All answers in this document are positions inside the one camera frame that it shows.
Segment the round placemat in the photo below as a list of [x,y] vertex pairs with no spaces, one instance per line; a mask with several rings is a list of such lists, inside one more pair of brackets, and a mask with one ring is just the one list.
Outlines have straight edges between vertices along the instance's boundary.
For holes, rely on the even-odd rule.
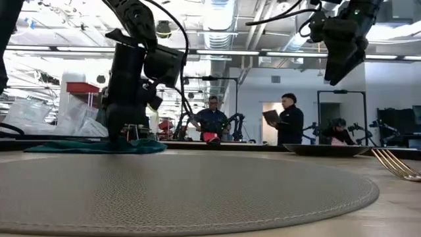
[[375,201],[338,169],[244,157],[57,155],[0,163],[0,232],[183,236],[278,228]]

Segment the stitched edge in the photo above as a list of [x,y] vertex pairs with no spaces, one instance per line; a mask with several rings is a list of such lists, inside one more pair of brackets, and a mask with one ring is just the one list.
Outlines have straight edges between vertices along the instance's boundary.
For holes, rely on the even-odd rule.
[[154,226],[99,226],[99,225],[90,225],[90,224],[83,224],[83,225],[76,225],[76,224],[37,224],[37,223],[20,223],[20,222],[7,222],[7,221],[0,221],[0,224],[19,224],[22,226],[43,226],[43,227],[47,227],[47,228],[51,228],[51,227],[61,227],[61,228],[66,228],[66,227],[78,227],[78,228],[91,228],[91,229],[116,229],[116,230],[129,230],[129,229],[140,229],[140,228],[154,228],[154,229],[163,229],[163,228],[191,228],[191,227],[207,227],[207,226],[238,226],[238,225],[244,225],[244,224],[262,224],[262,223],[269,223],[269,222],[274,222],[274,221],[284,221],[284,220],[288,220],[288,219],[297,219],[300,217],[308,217],[308,216],[313,216],[313,215],[317,215],[317,214],[321,214],[321,213],[326,213],[326,212],[330,212],[330,211],[337,211],[340,209],[344,209],[344,207],[349,207],[352,205],[356,205],[356,204],[360,204],[362,202],[365,202],[374,192],[374,187],[376,187],[376,184],[365,178],[364,179],[366,182],[368,182],[370,184],[370,191],[363,197],[358,198],[355,201],[351,201],[349,203],[345,203],[342,205],[338,205],[329,209],[325,209],[325,210],[321,210],[321,211],[314,211],[311,213],[306,213],[306,214],[301,214],[301,215],[293,215],[293,216],[289,216],[289,217],[276,217],[274,219],[265,219],[265,220],[256,220],[256,221],[246,221],[246,222],[239,222],[239,223],[215,223],[215,224],[191,224],[191,225],[173,225],[173,226],[159,226],[159,225],[154,225]]

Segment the doorway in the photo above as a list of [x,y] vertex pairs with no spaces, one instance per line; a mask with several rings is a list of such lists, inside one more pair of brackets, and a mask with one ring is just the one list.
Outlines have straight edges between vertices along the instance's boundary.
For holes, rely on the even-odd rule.
[[[332,119],[341,117],[340,103],[320,103],[320,124],[319,128],[327,128]],[[319,144],[330,144],[329,139],[319,137]]]

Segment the dark tray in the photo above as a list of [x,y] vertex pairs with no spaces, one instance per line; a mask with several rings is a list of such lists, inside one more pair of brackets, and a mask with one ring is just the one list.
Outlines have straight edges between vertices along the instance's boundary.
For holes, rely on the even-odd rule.
[[301,145],[284,144],[284,147],[297,155],[317,157],[353,157],[367,152],[370,147],[356,145]]

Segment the hair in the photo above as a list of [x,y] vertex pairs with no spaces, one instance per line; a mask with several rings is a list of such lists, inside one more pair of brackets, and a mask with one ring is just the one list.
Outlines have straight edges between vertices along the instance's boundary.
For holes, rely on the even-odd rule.
[[213,100],[213,99],[218,100],[218,96],[216,96],[216,95],[212,95],[212,96],[210,96],[210,97],[209,97],[209,101],[211,101],[211,100]]
[[293,93],[286,93],[282,96],[282,98],[290,98],[294,103],[297,103],[297,97]]
[[343,118],[332,119],[331,123],[335,127],[338,127],[338,126],[345,127],[347,125],[347,121]]

